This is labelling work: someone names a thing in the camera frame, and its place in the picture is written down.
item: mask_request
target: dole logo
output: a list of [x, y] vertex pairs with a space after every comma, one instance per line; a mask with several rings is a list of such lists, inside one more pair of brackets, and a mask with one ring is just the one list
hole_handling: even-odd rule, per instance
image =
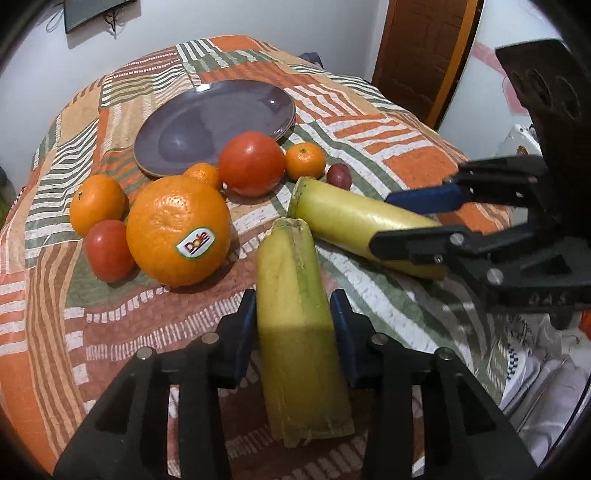
[[196, 228], [177, 244], [177, 250], [186, 258], [198, 258], [213, 245], [215, 240], [216, 235], [209, 228]]

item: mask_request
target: bed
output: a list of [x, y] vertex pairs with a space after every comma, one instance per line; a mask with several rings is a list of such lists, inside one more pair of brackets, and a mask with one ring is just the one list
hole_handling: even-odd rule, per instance
[[[201, 83], [255, 79], [284, 89], [295, 101], [295, 125], [280, 144], [313, 141], [329, 164], [354, 172], [354, 190], [383, 199], [391, 191], [437, 185], [466, 160], [413, 114], [353, 76], [331, 74], [253, 38], [229, 35], [181, 43], [135, 60], [78, 93], [51, 124], [33, 158], [33, 171], [0, 232], [0, 403], [39, 463], [52, 471], [61, 451], [101, 392], [134, 352], [186, 346], [236, 311], [254, 284], [254, 257], [272, 221], [285, 215], [293, 184], [270, 199], [231, 205], [238, 233], [228, 263], [213, 277], [171, 290], [142, 272], [107, 285], [94, 277], [72, 230], [68, 208], [89, 175], [115, 178], [133, 203], [150, 182], [138, 169], [134, 139], [164, 102]], [[492, 232], [509, 212], [466, 205], [440, 215]], [[462, 282], [417, 280], [388, 271], [321, 242], [328, 292], [344, 288], [377, 330], [422, 351], [453, 348], [497, 401], [505, 388], [508, 348], [501, 323], [481, 312]], [[365, 448], [368, 412], [353, 399], [352, 437], [284, 449], [271, 438], [253, 354], [235, 391], [220, 390], [235, 479], [356, 478]], [[171, 389], [168, 469], [180, 470], [174, 435], [178, 390]], [[420, 426], [420, 398], [415, 399]], [[416, 459], [422, 455], [420, 439]]]

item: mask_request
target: purple plate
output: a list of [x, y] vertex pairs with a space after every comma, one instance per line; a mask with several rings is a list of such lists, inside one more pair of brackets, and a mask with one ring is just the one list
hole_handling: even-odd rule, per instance
[[134, 153], [149, 175], [180, 175], [198, 162], [217, 164], [235, 136], [256, 130], [276, 140], [296, 117], [291, 97], [256, 80], [204, 83], [172, 98], [139, 129]]

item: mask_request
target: white wall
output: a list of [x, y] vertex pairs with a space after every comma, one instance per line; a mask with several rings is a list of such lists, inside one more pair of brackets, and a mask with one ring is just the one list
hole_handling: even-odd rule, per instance
[[382, 35], [384, 34], [384, 25], [386, 23], [386, 14], [388, 13], [389, 4], [390, 0], [378, 0], [368, 56], [365, 62], [365, 74], [363, 76], [363, 78], [369, 82], [374, 76], [375, 64], [378, 61], [379, 45], [382, 43]]
[[121, 11], [125, 25], [116, 38], [101, 18], [68, 36], [62, 19], [48, 33], [50, 9], [0, 73], [0, 166], [18, 191], [52, 119], [72, 96], [139, 56], [186, 40], [246, 34], [295, 55], [317, 51], [328, 70], [363, 76], [383, 1], [138, 0]]
[[[476, 41], [497, 48], [558, 32], [528, 0], [485, 0]], [[528, 127], [529, 116], [512, 115], [503, 93], [504, 76], [470, 56], [439, 133], [469, 158], [493, 157], [515, 123]]]

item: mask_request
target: bolt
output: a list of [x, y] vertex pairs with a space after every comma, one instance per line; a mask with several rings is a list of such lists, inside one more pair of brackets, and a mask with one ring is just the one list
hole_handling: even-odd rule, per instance
[[486, 279], [491, 285], [501, 285], [503, 283], [503, 272], [498, 268], [491, 268], [486, 272]]
[[201, 336], [201, 341], [207, 345], [213, 345], [214, 343], [217, 343], [219, 339], [220, 336], [216, 332], [207, 332]]
[[451, 348], [448, 348], [446, 346], [438, 348], [437, 350], [435, 350], [435, 353], [439, 358], [443, 360], [451, 360], [456, 356], [456, 353]]
[[388, 343], [388, 335], [386, 335], [385, 333], [374, 333], [371, 336], [371, 342], [374, 345], [386, 345], [386, 343]]
[[152, 353], [154, 353], [153, 348], [150, 348], [149, 346], [143, 346], [135, 353], [135, 356], [140, 360], [147, 360], [152, 356]]
[[465, 237], [461, 233], [452, 233], [449, 236], [449, 241], [456, 247], [461, 247], [465, 240]]

